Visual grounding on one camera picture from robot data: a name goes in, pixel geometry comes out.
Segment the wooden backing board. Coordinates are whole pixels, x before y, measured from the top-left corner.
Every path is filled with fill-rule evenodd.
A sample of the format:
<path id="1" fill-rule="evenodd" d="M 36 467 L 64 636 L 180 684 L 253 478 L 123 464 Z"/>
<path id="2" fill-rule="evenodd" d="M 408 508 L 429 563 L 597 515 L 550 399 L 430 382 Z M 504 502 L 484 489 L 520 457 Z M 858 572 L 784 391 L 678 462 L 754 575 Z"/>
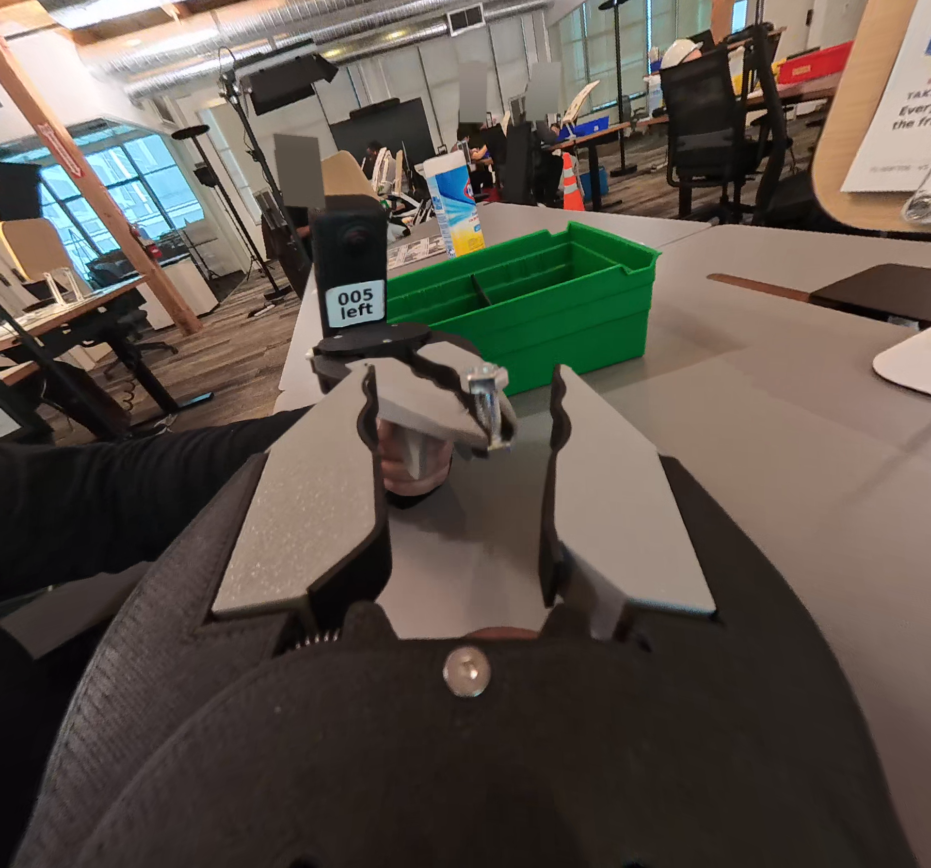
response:
<path id="1" fill-rule="evenodd" d="M 882 98 L 918 0 L 867 0 L 811 164 L 821 209 L 842 225 L 929 239 L 902 218 L 903 193 L 845 193 L 842 186 Z"/>

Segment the steel hex bolt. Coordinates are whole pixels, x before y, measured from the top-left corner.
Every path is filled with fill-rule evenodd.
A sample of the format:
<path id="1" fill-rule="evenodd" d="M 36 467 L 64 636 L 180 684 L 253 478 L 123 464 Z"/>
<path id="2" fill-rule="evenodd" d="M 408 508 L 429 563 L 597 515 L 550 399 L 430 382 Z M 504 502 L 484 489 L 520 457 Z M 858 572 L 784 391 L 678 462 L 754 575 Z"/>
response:
<path id="1" fill-rule="evenodd" d="M 509 402 L 506 390 L 495 395 L 478 396 L 471 395 L 466 387 L 465 391 L 471 396 L 475 418 L 487 436 L 487 450 L 491 452 L 509 449 L 513 443 L 515 428 L 513 415 L 507 408 Z"/>

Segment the black floor lamp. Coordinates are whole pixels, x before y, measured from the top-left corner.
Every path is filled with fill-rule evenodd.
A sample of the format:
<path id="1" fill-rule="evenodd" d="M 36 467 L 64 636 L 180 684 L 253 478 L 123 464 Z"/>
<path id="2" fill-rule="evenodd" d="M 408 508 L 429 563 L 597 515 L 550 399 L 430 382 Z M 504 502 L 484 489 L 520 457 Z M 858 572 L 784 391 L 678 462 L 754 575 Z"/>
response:
<path id="1" fill-rule="evenodd" d="M 201 138 L 205 137 L 208 132 L 209 127 L 205 124 L 200 124 L 178 129 L 171 134 L 171 138 L 179 143 L 189 142 L 192 144 L 194 151 L 199 156 L 199 162 L 197 162 L 193 168 L 193 174 L 195 178 L 202 187 L 205 187 L 206 189 L 219 194 L 227 214 L 232 219 L 235 230 L 239 234 L 249 253 L 250 267 L 258 268 L 261 271 L 262 276 L 267 281 L 270 289 L 264 292 L 262 295 L 264 303 L 263 309 L 280 305 L 288 298 L 289 294 L 291 293 L 291 288 L 286 285 L 279 285 L 274 279 L 268 263 L 259 251 L 255 240 L 250 234 L 249 228 L 247 227 L 234 203 L 234 200 L 231 198 L 216 169 L 210 162 L 201 140 Z"/>
<path id="2" fill-rule="evenodd" d="M 626 162 L 626 144 L 625 130 L 630 121 L 629 99 L 624 94 L 623 86 L 623 68 L 622 68 L 622 44 L 620 28 L 620 10 L 623 5 L 631 0 L 606 0 L 599 4 L 601 12 L 610 12 L 612 15 L 613 39 L 614 39 L 614 59 L 615 59 L 615 79 L 616 79 L 616 105 L 619 113 L 618 143 L 620 164 L 610 171 L 611 178 L 623 178 L 633 175 L 637 166 L 628 165 Z"/>

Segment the red plastic bin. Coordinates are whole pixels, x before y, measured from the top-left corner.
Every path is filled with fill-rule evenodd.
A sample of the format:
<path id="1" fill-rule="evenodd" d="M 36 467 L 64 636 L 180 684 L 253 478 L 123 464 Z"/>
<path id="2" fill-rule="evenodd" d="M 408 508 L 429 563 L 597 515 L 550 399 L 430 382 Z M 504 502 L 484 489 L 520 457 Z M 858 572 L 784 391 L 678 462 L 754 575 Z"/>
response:
<path id="1" fill-rule="evenodd" d="M 827 48 L 812 49 L 788 57 L 776 74 L 778 86 L 794 86 L 842 73 L 854 45 L 852 40 Z"/>

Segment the printed instruction sheet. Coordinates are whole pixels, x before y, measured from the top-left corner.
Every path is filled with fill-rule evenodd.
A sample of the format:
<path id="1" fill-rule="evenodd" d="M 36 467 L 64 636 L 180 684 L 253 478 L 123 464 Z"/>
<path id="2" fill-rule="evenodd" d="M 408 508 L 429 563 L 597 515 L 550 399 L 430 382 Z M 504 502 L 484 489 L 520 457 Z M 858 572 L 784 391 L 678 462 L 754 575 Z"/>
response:
<path id="1" fill-rule="evenodd" d="M 918 0 L 845 193 L 914 192 L 929 174 L 930 2 Z"/>

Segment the person's dark trousers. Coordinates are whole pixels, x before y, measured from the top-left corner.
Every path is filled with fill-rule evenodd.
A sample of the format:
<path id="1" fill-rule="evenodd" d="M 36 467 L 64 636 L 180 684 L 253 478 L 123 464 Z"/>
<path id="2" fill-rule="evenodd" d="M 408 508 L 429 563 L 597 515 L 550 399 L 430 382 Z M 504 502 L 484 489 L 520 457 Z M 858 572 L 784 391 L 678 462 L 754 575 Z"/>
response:
<path id="1" fill-rule="evenodd" d="M 76 686 L 73 672 L 37 661 L 1 633 L 1 865 L 28 823 L 46 762 Z"/>

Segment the green plastic bin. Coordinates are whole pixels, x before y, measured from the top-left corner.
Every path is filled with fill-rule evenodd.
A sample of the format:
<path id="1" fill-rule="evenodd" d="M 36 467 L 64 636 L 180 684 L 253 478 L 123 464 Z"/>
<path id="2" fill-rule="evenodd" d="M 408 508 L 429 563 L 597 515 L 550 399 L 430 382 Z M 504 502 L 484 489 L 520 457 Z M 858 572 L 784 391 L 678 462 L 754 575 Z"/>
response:
<path id="1" fill-rule="evenodd" d="M 577 222 L 539 230 L 388 281 L 390 323 L 459 336 L 509 374 L 510 395 L 645 352 L 657 249 Z M 469 275 L 494 299 L 480 307 Z"/>

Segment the white cabinet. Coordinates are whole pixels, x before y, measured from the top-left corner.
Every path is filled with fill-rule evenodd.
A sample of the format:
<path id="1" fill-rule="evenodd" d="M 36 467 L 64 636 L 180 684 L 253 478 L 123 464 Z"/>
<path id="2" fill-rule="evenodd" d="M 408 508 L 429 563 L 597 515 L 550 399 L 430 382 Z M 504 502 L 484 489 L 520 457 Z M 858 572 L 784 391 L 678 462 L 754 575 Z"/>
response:
<path id="1" fill-rule="evenodd" d="M 211 313 L 219 304 L 192 256 L 174 258 L 163 264 L 162 269 L 198 317 Z M 141 284 L 138 292 L 144 299 L 141 311 L 145 313 L 149 326 L 156 331 L 169 328 L 173 324 L 173 319 L 158 301 L 151 287 Z"/>

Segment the black studio light panel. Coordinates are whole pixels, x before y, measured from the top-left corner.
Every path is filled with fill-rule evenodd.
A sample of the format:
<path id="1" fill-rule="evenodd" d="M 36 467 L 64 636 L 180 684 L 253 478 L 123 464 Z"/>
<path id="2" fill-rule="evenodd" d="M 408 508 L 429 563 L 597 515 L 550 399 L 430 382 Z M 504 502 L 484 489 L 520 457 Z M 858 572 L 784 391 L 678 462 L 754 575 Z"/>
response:
<path id="1" fill-rule="evenodd" d="M 315 96 L 316 85 L 331 83 L 338 71 L 337 64 L 315 50 L 293 48 L 239 78 L 254 114 L 263 116 Z"/>

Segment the disinfecting wipes canister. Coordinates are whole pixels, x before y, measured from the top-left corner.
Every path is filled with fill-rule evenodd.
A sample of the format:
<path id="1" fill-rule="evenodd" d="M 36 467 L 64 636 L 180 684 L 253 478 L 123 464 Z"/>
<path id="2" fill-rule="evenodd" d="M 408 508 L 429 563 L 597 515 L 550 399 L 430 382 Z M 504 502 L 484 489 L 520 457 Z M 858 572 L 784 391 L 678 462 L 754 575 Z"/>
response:
<path id="1" fill-rule="evenodd" d="M 460 150 L 425 161 L 423 176 L 450 258 L 486 247 L 466 156 Z"/>

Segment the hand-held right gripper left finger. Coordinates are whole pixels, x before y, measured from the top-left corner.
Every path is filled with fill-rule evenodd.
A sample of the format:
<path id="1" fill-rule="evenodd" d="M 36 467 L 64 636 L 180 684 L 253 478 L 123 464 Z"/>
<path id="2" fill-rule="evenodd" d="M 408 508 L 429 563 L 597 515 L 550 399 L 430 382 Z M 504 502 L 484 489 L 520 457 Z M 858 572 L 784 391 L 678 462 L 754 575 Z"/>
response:
<path id="1" fill-rule="evenodd" d="M 269 448 L 218 587 L 215 618 L 294 614 L 311 637 L 343 628 L 392 572 L 378 396 L 351 370 Z"/>

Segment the black mesh office chair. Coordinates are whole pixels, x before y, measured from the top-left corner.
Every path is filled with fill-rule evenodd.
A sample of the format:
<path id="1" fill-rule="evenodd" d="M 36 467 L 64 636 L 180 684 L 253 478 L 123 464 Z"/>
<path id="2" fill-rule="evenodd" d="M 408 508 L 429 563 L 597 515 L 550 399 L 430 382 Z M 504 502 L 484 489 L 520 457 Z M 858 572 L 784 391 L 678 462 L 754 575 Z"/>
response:
<path id="1" fill-rule="evenodd" d="M 116 574 L 101 573 L 51 589 L 2 618 L 2 634 L 31 658 L 40 659 L 111 620 L 151 566 L 141 562 Z"/>

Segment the large black display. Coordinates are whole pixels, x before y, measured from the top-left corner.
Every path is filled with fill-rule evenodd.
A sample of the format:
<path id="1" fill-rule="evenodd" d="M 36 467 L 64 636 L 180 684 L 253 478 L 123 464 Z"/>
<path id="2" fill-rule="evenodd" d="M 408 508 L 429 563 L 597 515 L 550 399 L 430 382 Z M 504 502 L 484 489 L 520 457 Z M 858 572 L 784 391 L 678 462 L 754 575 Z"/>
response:
<path id="1" fill-rule="evenodd" d="M 425 106 L 420 97 L 398 98 L 358 108 L 343 121 L 331 125 L 337 150 L 349 153 L 355 161 L 366 158 L 368 145 L 378 142 L 391 153 L 403 150 L 412 164 L 421 164 L 436 155 Z"/>

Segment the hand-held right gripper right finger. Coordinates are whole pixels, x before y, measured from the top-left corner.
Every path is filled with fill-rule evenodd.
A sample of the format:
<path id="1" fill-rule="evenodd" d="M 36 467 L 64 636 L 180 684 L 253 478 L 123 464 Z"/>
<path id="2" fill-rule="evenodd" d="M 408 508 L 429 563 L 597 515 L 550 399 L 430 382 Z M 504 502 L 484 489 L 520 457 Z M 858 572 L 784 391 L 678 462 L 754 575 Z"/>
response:
<path id="1" fill-rule="evenodd" d="M 658 449 L 566 364 L 556 366 L 541 509 L 544 604 L 609 641 L 641 610 L 712 618 L 717 606 Z"/>

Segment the black white patterned sheet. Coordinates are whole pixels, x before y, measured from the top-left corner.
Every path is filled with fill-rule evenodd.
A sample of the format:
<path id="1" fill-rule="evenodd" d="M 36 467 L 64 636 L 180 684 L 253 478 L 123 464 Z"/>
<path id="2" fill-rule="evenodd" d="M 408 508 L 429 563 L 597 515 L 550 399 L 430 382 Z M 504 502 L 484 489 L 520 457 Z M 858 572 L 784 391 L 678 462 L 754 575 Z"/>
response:
<path id="1" fill-rule="evenodd" d="M 387 269 L 400 270 L 432 257 L 447 257 L 442 235 L 394 241 L 387 247 Z"/>

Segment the wooden board on stand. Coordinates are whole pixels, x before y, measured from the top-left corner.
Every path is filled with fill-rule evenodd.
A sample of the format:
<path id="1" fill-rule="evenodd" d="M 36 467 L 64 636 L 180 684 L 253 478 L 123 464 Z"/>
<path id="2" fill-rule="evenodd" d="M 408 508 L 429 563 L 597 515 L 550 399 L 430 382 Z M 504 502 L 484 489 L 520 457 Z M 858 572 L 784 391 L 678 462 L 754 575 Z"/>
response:
<path id="1" fill-rule="evenodd" d="M 325 197 L 360 196 L 377 199 L 371 180 L 350 152 L 339 150 L 320 163 Z"/>

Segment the person's left forearm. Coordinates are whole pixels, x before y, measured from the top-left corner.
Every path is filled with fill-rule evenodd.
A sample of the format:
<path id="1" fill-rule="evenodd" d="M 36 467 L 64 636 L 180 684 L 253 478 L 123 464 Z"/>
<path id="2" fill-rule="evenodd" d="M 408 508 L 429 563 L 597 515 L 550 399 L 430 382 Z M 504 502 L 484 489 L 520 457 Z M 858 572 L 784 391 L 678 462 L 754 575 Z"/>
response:
<path id="1" fill-rule="evenodd" d="M 3 443 L 2 600 L 156 560 L 308 410 L 122 443 Z"/>

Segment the wooden office desk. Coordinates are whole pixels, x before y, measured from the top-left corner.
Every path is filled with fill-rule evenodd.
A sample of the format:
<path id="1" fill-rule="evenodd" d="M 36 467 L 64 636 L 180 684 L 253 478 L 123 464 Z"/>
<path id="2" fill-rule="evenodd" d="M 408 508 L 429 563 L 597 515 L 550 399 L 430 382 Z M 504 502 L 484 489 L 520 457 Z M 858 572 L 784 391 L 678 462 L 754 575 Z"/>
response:
<path id="1" fill-rule="evenodd" d="M 53 430 L 38 411 L 57 409 L 101 441 L 122 441 L 150 431 L 164 420 L 214 400 L 206 392 L 178 400 L 144 360 L 146 350 L 178 350 L 162 342 L 134 339 L 141 324 L 143 279 L 135 277 L 89 293 L 72 302 L 53 298 L 15 316 L 2 307 L 2 356 L 13 365 L 2 369 L 2 441 L 45 443 Z M 107 345 L 158 409 L 158 415 L 133 422 L 129 410 L 112 399 L 91 376 L 78 373 L 62 356 L 80 348 Z"/>
<path id="2" fill-rule="evenodd" d="M 776 83 L 775 77 L 771 74 L 763 74 L 762 79 L 772 81 L 770 85 L 774 86 L 779 101 L 777 107 L 786 108 L 804 103 L 832 100 L 840 86 L 843 75 L 844 72 L 839 71 L 813 80 L 787 85 Z M 749 111 L 764 111 L 773 107 L 767 104 L 763 86 L 764 83 L 761 81 L 760 88 L 748 95 L 746 107 Z"/>

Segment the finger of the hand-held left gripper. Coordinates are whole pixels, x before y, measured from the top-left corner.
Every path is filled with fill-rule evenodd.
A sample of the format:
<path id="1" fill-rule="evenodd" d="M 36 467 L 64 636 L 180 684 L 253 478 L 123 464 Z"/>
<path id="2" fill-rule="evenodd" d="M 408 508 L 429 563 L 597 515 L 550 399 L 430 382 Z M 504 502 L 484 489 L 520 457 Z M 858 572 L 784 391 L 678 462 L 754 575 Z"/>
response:
<path id="1" fill-rule="evenodd" d="M 428 341 L 413 350 L 415 388 L 427 408 L 476 407 L 469 378 L 485 367 L 474 348 L 451 339 Z"/>
<path id="2" fill-rule="evenodd" d="M 400 430 L 404 456 L 426 456 L 428 440 L 489 451 L 486 432 L 456 393 L 394 358 L 384 359 L 384 420 Z"/>

